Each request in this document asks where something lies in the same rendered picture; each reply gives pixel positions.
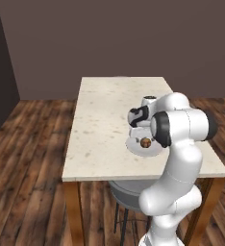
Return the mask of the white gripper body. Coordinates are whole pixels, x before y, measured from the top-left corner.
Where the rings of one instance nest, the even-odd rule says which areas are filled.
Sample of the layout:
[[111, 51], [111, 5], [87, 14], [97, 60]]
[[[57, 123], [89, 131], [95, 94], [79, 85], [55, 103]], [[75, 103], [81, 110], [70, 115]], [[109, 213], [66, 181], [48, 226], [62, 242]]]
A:
[[140, 145], [140, 140], [144, 137], [150, 138], [151, 143], [154, 141], [154, 138], [149, 128], [136, 127], [136, 128], [132, 128], [129, 132], [129, 142], [131, 144]]

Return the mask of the brown chicken drumstick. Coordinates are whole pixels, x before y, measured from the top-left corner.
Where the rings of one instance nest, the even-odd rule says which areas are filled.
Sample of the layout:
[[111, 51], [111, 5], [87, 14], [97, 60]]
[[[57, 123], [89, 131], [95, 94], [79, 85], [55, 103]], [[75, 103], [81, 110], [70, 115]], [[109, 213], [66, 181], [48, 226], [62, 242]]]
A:
[[149, 148], [151, 146], [151, 139], [144, 137], [140, 140], [140, 146], [142, 148]]

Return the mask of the marble-topped wooden table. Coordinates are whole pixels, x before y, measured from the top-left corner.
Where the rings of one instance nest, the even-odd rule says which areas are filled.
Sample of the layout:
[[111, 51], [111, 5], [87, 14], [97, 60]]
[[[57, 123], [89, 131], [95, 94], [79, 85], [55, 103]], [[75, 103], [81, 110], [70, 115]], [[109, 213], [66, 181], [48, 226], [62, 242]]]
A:
[[[68, 143], [62, 185], [73, 246], [86, 246], [81, 207], [83, 181], [153, 180], [162, 175], [169, 149], [155, 157], [140, 157], [126, 147], [131, 126], [128, 112], [141, 106], [145, 96], [172, 93], [161, 77], [89, 78], [81, 81]], [[195, 145], [203, 155], [195, 185], [202, 194], [201, 206], [183, 218], [176, 231], [185, 246], [198, 246], [225, 185], [225, 166], [209, 145]]]

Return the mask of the grey stool with black legs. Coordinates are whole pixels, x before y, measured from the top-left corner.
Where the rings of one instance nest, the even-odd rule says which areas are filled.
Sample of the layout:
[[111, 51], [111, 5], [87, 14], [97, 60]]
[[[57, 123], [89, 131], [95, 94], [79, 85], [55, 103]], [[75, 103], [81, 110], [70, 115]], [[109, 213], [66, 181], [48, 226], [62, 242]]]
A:
[[119, 206], [124, 208], [124, 217], [121, 222], [120, 246], [124, 246], [128, 213], [130, 210], [140, 212], [138, 197], [141, 191], [154, 183], [153, 180], [128, 180], [128, 181], [109, 181], [112, 196], [116, 201], [113, 232], [116, 233], [116, 225], [119, 223]]

